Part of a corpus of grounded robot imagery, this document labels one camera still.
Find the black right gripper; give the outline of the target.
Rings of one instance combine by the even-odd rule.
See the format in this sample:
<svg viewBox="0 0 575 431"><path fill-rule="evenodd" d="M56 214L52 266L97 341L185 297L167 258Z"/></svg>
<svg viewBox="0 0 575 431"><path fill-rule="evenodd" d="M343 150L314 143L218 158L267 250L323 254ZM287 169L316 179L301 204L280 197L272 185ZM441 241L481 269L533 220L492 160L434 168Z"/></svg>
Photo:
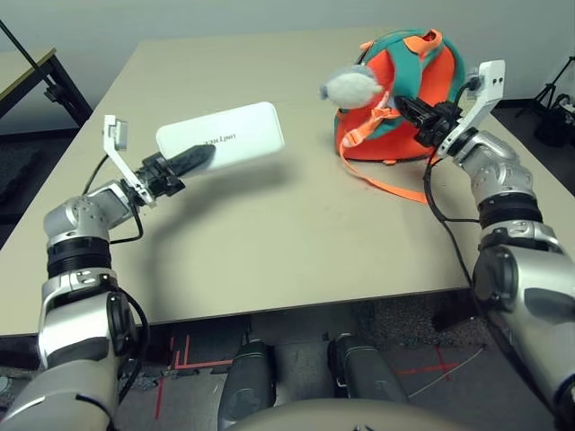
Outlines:
<svg viewBox="0 0 575 431"><path fill-rule="evenodd" d="M415 140L421 145L440 145L463 113L463 109L451 101L431 106L419 98L407 96L395 96L394 106L407 122L418 129Z"/></svg>

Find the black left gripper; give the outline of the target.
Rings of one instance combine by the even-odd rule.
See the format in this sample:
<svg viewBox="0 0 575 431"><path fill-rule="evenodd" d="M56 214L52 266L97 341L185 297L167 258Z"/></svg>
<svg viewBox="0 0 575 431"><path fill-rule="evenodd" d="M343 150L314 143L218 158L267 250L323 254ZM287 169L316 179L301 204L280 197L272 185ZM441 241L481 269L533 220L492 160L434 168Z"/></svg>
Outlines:
<svg viewBox="0 0 575 431"><path fill-rule="evenodd" d="M170 197L185 188L179 178L205 166L215 152L214 145L194 145L168 162L160 153L155 153L142 161L136 176L153 198Z"/></svg>

